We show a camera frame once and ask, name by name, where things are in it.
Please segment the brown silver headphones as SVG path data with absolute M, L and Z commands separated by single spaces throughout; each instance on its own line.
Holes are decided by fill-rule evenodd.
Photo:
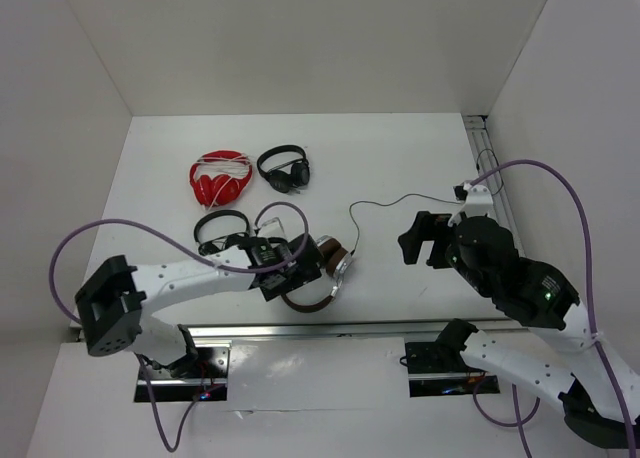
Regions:
M 281 296 L 282 301 L 290 309 L 304 314 L 317 313 L 328 307 L 336 298 L 342 287 L 347 270 L 354 261 L 355 250 L 348 251 L 334 237 L 321 236 L 316 240 L 316 247 L 322 254 L 322 263 L 326 274 L 334 280 L 334 286 L 329 295 L 313 304 L 299 304 L 292 301 L 286 294 Z

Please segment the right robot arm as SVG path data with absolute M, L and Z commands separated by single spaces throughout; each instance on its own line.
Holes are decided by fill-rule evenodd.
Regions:
M 639 449 L 639 376 L 604 339 L 592 334 L 588 309 L 555 267 L 522 257 L 511 232 L 487 216 L 451 224 L 420 212 L 398 238 L 403 260 L 455 270 L 496 309 L 542 339 L 564 362 L 555 367 L 509 349 L 475 325 L 454 319 L 440 332 L 436 357 L 448 370 L 501 375 L 546 401 L 577 436 L 603 449 Z

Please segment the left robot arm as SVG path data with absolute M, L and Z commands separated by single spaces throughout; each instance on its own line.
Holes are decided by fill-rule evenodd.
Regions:
M 199 353 L 187 326 L 169 324 L 157 312 L 201 297 L 261 291 L 270 301 L 322 276 L 317 244 L 298 236 L 234 238 L 228 248 L 196 260 L 133 266 L 123 255 L 108 258 L 75 296 L 87 351 L 92 357 L 122 351 L 154 369 L 184 377 Z

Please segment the black headphones far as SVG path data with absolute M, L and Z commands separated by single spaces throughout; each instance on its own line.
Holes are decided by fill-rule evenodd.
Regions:
M 286 163 L 265 169 L 265 163 L 276 155 L 294 153 L 297 157 Z M 272 189 L 283 194 L 298 192 L 299 188 L 306 188 L 310 181 L 310 164 L 305 150 L 297 145 L 280 145 L 261 154 L 256 162 L 260 176 L 266 180 Z

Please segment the black headphones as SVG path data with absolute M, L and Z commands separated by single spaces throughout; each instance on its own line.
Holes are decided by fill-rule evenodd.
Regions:
M 251 235 L 248 218 L 236 210 L 208 213 L 194 226 L 193 238 L 201 256 L 219 253 Z
M 297 157 L 286 163 L 265 169 L 265 163 L 276 155 L 294 153 Z M 266 180 L 272 189 L 283 194 L 298 192 L 299 188 L 306 188 L 310 181 L 310 164 L 305 150 L 297 145 L 280 145 L 261 154 L 256 162 L 260 176 Z

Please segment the black headphones near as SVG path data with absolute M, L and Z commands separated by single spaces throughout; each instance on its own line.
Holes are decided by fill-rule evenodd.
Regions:
M 208 213 L 194 226 L 193 238 L 201 256 L 219 253 L 251 235 L 248 218 L 236 210 Z

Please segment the aluminium rail right side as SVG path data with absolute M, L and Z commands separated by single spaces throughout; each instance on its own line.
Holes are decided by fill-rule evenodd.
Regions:
M 470 142 L 472 155 L 479 175 L 494 169 L 500 160 L 489 138 L 486 117 L 482 115 L 463 115 L 463 124 Z M 484 183 L 493 196 L 494 210 L 501 226 L 513 228 L 513 214 L 506 193 L 502 175 L 496 173 L 487 178 Z

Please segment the aluminium rail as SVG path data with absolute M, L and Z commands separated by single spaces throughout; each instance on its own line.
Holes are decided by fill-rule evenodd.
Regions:
M 470 142 L 472 155 L 479 175 L 494 169 L 500 160 L 489 138 L 486 117 L 482 115 L 463 115 L 463 124 Z M 494 210 L 501 226 L 513 228 L 513 214 L 506 193 L 502 175 L 496 173 L 487 178 L 484 183 L 493 196 Z
M 312 324 L 284 324 L 284 325 L 210 325 L 188 326 L 195 341 L 204 340 L 270 340 L 321 337 L 364 337 L 364 336 L 417 336 L 439 333 L 449 320 L 412 320 L 412 321 L 382 321 L 361 323 L 312 323 Z M 521 332 L 524 328 L 516 321 L 509 319 L 467 319 L 471 325 L 483 331 Z M 115 335 L 111 331 L 104 333 L 106 341 L 123 338 L 125 343 L 129 336 L 127 331 L 116 328 Z

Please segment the aluminium rail front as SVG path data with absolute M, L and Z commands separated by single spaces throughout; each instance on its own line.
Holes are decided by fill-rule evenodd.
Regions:
M 439 333 L 449 320 L 412 320 L 412 321 L 382 321 L 361 323 L 312 323 L 312 324 L 284 324 L 284 325 L 210 325 L 188 326 L 195 341 L 204 340 L 270 340 L 321 337 L 364 337 L 364 336 L 417 336 Z M 467 319 L 471 325 L 483 331 L 521 332 L 524 328 L 516 321 L 509 319 Z M 111 331 L 104 333 L 106 341 L 123 338 L 125 343 L 129 336 L 127 331 L 116 328 L 115 335 Z

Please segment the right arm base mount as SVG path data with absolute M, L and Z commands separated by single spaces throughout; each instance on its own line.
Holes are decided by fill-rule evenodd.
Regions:
M 406 368 L 411 397 L 499 394 L 495 375 L 466 365 L 438 342 L 407 342 L 399 364 Z

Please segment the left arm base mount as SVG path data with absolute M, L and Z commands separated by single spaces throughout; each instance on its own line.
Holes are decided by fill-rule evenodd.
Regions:
M 134 392 L 135 403 L 149 403 L 150 382 L 157 403 L 224 402 L 228 396 L 229 345 L 199 347 L 197 360 L 173 376 L 168 369 L 144 358 Z

